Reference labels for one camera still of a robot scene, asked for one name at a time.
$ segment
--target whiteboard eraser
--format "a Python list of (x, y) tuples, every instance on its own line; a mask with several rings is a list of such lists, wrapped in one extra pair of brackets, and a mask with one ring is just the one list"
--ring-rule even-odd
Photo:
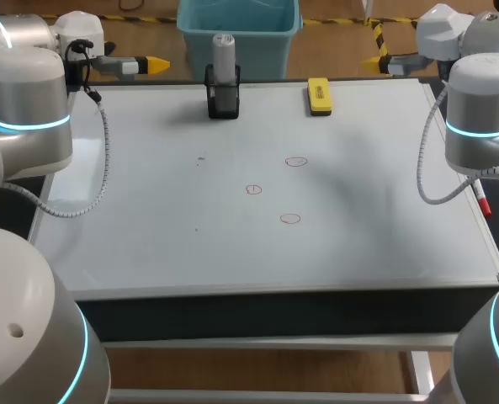
[(310, 78), (307, 82), (309, 108), (311, 115), (328, 116), (332, 114), (332, 93), (327, 78)]

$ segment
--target red circle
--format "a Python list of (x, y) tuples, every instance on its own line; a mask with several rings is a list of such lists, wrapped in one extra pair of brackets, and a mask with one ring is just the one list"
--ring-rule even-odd
[(281, 215), (281, 221), (287, 225), (295, 225), (301, 220), (301, 216), (295, 213), (285, 213)]
[(258, 185), (247, 185), (246, 191), (250, 195), (258, 195), (262, 193), (263, 189)]
[(289, 157), (284, 162), (287, 166), (301, 167), (307, 164), (307, 159), (305, 157)]

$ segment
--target wooden floor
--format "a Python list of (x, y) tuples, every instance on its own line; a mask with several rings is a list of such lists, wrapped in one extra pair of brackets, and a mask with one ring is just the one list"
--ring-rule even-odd
[[(123, 0), (126, 7), (139, 0)], [(374, 0), (375, 17), (419, 17), (430, 0)], [(449, 0), (462, 13), (493, 9), (491, 0)], [(89, 13), (176, 17), (177, 0), (146, 0), (122, 13), (116, 0), (0, 0), (1, 13)], [(360, 0), (300, 0), (304, 19), (362, 18)], [(104, 21), (115, 56), (159, 56), (172, 63), (166, 80), (190, 80), (183, 37), (175, 24)], [(391, 54), (416, 51), (410, 24), (383, 27)], [(361, 61), (379, 54), (373, 31), (359, 24), (305, 26), (293, 39), (288, 78), (367, 77)], [(432, 66), (423, 74), (436, 74)], [(112, 77), (93, 76), (94, 80)], [(411, 392), (404, 354), (397, 352), (110, 349), (113, 387), (264, 391)], [(449, 353), (431, 356), (435, 380), (449, 367)]]

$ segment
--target marker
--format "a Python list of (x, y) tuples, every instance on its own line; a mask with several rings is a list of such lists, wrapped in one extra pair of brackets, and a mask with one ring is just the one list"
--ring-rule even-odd
[(215, 108), (218, 112), (236, 111), (236, 42), (230, 34), (212, 39), (214, 60)]
[(492, 215), (491, 207), (488, 204), (488, 200), (486, 200), (485, 191), (481, 186), (481, 181), (476, 179), (473, 183), (475, 197), (477, 198), (477, 202), (479, 202), (479, 206), (481, 207), (481, 212), (484, 217), (490, 217)]

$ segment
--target blue box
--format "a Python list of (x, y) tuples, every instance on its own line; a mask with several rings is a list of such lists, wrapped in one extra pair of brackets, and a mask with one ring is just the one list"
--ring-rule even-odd
[(212, 38), (234, 35), (242, 80), (286, 76), (290, 41), (303, 27), (298, 0), (180, 0), (177, 26), (183, 32), (195, 80), (204, 80), (212, 60)]

